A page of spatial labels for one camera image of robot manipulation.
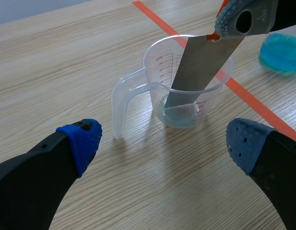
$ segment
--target blue liquid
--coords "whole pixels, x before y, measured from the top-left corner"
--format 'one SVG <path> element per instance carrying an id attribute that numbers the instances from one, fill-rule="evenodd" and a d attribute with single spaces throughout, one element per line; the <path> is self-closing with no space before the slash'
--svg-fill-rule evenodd
<path id="1" fill-rule="evenodd" d="M 271 34 L 260 51 L 262 59 L 272 68 L 282 71 L 296 70 L 296 36 Z"/>

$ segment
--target clear plastic measuring cup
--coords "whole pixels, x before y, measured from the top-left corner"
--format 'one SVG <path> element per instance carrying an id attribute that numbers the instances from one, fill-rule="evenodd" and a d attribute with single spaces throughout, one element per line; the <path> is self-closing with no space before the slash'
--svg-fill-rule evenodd
<path id="1" fill-rule="evenodd" d="M 202 91 L 171 89 L 189 37 L 193 35 L 174 35 L 155 42 L 143 56 L 143 67 L 118 81 L 111 93 L 116 138 L 120 138 L 124 132 L 129 102 L 144 92 L 150 92 L 154 114 L 166 125 L 177 128 L 194 127 L 206 117 L 221 87 L 232 75 L 233 61 L 229 59 Z M 174 96 L 197 95 L 198 98 L 191 104 L 166 108 L 169 93 Z"/>

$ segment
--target wooden table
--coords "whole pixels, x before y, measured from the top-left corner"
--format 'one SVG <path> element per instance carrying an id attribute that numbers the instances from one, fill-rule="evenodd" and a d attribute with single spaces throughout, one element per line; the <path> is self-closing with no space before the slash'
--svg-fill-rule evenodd
<path id="1" fill-rule="evenodd" d="M 222 0 L 144 0 L 179 33 L 213 31 Z M 194 129 L 164 126 L 149 94 L 134 99 L 115 140 L 110 93 L 166 34 L 131 1 L 93 0 L 0 25 L 0 163 L 82 118 L 103 125 L 98 155 L 63 199 L 52 230 L 285 229 L 256 184 L 231 160 L 235 117 L 266 124 L 226 86 Z M 263 66 L 264 36 L 233 54 L 234 79 L 296 130 L 296 74 Z"/>

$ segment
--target measuring cup handle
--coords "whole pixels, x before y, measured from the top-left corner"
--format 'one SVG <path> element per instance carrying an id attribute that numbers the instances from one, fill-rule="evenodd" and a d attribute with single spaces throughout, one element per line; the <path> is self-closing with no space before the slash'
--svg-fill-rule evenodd
<path id="1" fill-rule="evenodd" d="M 121 78 L 111 92 L 113 130 L 115 138 L 124 132 L 128 105 L 133 97 L 147 92 L 153 85 L 149 84 L 145 67 Z"/>

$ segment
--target water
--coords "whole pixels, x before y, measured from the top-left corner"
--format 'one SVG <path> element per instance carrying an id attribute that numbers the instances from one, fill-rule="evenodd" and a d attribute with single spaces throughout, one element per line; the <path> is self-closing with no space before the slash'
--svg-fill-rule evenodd
<path id="1" fill-rule="evenodd" d="M 167 96 L 165 96 L 158 105 L 160 119 L 167 125 L 175 128 L 193 127 L 196 121 L 196 114 L 199 110 L 195 104 L 185 104 L 165 108 Z"/>
<path id="2" fill-rule="evenodd" d="M 272 68 L 282 71 L 295 71 L 296 36 L 270 34 L 261 47 L 260 55 Z"/>

